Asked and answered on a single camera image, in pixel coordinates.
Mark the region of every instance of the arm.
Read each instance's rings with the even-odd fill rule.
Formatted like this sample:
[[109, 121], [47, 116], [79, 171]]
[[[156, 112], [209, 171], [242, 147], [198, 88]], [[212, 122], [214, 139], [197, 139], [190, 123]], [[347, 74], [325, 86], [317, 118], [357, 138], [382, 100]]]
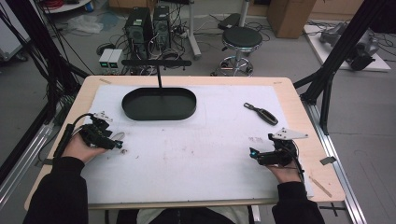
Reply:
[[294, 161], [287, 167], [267, 166], [279, 181], [279, 202], [273, 207], [276, 224], [320, 224], [324, 219], [318, 205], [306, 197]]
[[87, 147], [76, 134], [38, 185], [23, 223], [88, 223], [87, 185], [80, 173], [84, 162], [105, 151]]

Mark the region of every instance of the black oval tray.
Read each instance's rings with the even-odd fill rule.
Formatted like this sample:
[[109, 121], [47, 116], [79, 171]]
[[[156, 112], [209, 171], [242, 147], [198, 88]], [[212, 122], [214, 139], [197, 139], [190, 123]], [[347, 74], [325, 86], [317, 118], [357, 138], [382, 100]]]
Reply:
[[195, 112], [197, 99], [184, 88], [139, 88], [122, 99], [125, 115], [134, 120], [186, 119]]

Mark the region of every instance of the floor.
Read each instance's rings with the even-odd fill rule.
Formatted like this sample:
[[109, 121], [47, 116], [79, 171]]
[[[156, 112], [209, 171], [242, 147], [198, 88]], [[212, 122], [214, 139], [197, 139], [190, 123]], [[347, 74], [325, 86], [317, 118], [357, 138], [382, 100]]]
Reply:
[[[230, 4], [226, 9], [227, 12], [235, 12], [239, 7], [238, 4]], [[186, 8], [183, 8], [182, 15], [186, 15], [186, 11]], [[217, 23], [212, 17], [207, 16], [208, 13], [212, 12], [203, 6], [197, 8], [195, 14], [203, 16], [195, 18], [195, 28], [200, 28], [201, 33], [220, 34], [220, 30], [216, 28]], [[68, 19], [80, 14], [97, 16], [106, 24], [105, 29], [99, 35], [67, 32], [65, 38], [84, 63], [95, 74], [100, 74], [96, 48], [109, 39], [114, 42], [116, 37], [113, 35], [122, 35], [125, 15], [109, 11], [106, 2], [98, 1], [96, 10], [91, 14], [83, 9], [76, 9], [54, 15], [53, 18], [59, 26], [64, 26]], [[217, 13], [216, 17], [222, 20], [223, 16]], [[265, 18], [248, 17], [247, 22], [251, 21], [268, 26]], [[255, 65], [254, 76], [288, 77], [294, 82], [319, 69], [319, 60], [305, 36], [302, 35], [298, 39], [278, 39], [270, 30], [263, 30], [262, 33], [264, 38], [269, 37], [269, 41], [264, 42], [261, 48], [249, 57]], [[162, 71], [163, 75], [209, 76], [221, 59], [233, 54], [230, 50], [221, 51], [223, 46], [219, 35], [197, 35], [196, 38], [202, 58], [194, 61], [190, 45], [185, 43], [186, 53], [183, 59], [192, 60], [192, 66], [186, 71], [167, 69]], [[387, 35], [387, 38], [396, 41], [394, 36]], [[386, 50], [396, 53], [395, 48]], [[66, 54], [71, 63], [89, 72], [69, 47], [66, 48]], [[389, 60], [391, 71], [337, 72], [332, 88], [329, 132], [367, 223], [385, 224], [394, 223], [396, 219], [396, 175], [391, 174], [393, 163], [396, 161], [393, 146], [396, 140], [396, 118], [393, 117], [396, 114], [396, 101], [393, 98], [396, 95], [396, 56], [382, 49], [378, 55]], [[305, 89], [306, 87], [302, 87], [297, 92], [303, 93]], [[1, 63], [0, 94], [0, 107], [3, 108], [0, 117], [0, 163], [3, 163], [46, 103], [46, 82], [36, 71], [31, 60], [26, 63], [16, 60]], [[49, 150], [50, 147], [44, 148], [42, 157], [45, 157]], [[22, 223], [25, 214], [23, 204], [39, 170], [40, 168], [33, 164], [16, 186], [14, 193], [0, 211], [1, 223]], [[343, 203], [336, 203], [334, 206], [345, 207]], [[262, 223], [274, 223], [271, 207], [272, 205], [261, 206]], [[337, 210], [336, 214], [329, 209], [322, 209], [321, 212], [326, 223], [351, 223], [345, 210]], [[117, 211], [110, 211], [110, 223], [115, 223], [116, 215]], [[91, 211], [90, 223], [105, 223], [104, 216], [104, 211]]]

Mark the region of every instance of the black stool seat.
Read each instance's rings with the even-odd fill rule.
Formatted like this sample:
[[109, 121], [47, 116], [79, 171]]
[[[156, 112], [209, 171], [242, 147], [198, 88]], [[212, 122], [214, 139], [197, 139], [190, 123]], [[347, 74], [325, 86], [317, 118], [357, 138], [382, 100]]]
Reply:
[[223, 42], [236, 48], [257, 48], [262, 43], [262, 35], [247, 27], [233, 27], [224, 31]]

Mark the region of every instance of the hand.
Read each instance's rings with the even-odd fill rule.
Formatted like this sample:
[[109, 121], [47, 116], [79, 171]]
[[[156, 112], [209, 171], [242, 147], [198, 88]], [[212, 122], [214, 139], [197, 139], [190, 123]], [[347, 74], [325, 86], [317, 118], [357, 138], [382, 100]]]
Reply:
[[277, 181], [279, 181], [279, 184], [287, 182], [301, 182], [301, 178], [294, 161], [286, 166], [267, 165], [266, 167], [274, 174]]
[[69, 144], [67, 144], [62, 157], [74, 157], [86, 163], [93, 157], [104, 152], [106, 152], [106, 150], [102, 147], [88, 147], [82, 140], [81, 135], [76, 133], [72, 139], [70, 139]]

